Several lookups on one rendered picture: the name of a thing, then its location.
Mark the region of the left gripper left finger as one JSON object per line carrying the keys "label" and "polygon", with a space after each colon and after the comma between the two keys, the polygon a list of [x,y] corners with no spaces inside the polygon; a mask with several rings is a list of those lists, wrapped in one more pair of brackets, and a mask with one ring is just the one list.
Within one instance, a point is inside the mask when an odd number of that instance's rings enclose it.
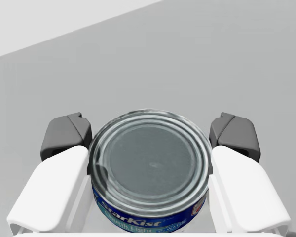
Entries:
{"label": "left gripper left finger", "polygon": [[91,124],[80,112],[54,118],[35,168],[7,217],[14,234],[79,233],[91,207]]}

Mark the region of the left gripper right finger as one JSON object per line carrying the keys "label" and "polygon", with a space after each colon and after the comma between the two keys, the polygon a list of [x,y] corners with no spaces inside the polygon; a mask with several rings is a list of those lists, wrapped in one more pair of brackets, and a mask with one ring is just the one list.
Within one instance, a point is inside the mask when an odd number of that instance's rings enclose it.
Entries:
{"label": "left gripper right finger", "polygon": [[287,233],[291,218],[269,176],[253,123],[221,113],[209,140],[209,209],[217,233]]}

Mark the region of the blue can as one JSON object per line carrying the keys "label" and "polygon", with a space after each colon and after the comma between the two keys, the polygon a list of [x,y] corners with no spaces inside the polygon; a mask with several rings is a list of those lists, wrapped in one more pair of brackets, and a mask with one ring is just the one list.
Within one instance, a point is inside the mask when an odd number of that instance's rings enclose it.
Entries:
{"label": "blue can", "polygon": [[127,232],[176,232],[206,201],[211,156],[209,139],[183,116],[156,109],[118,116],[89,146],[97,207]]}

